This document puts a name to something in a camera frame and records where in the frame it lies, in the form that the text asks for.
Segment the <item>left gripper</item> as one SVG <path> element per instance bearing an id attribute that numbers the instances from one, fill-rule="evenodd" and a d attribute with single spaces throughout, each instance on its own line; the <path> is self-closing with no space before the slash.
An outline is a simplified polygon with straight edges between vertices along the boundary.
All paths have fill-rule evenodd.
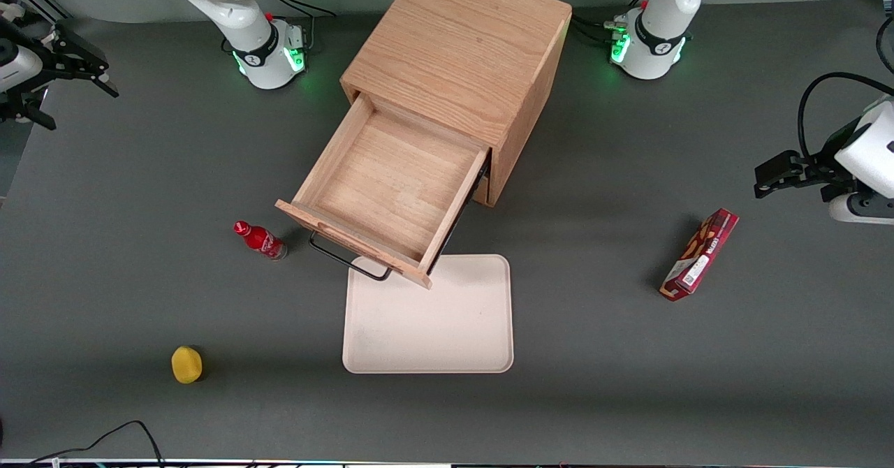
<path id="1" fill-rule="evenodd" d="M 885 198 L 893 198 L 893 104 L 881 98 L 859 117 L 852 136 L 835 154 L 836 162 L 853 178 Z M 795 150 L 782 151 L 754 169 L 754 197 L 773 192 L 801 189 L 818 184 L 824 203 L 859 192 L 859 182 L 840 182 L 836 172 L 814 155 L 801 156 Z"/>

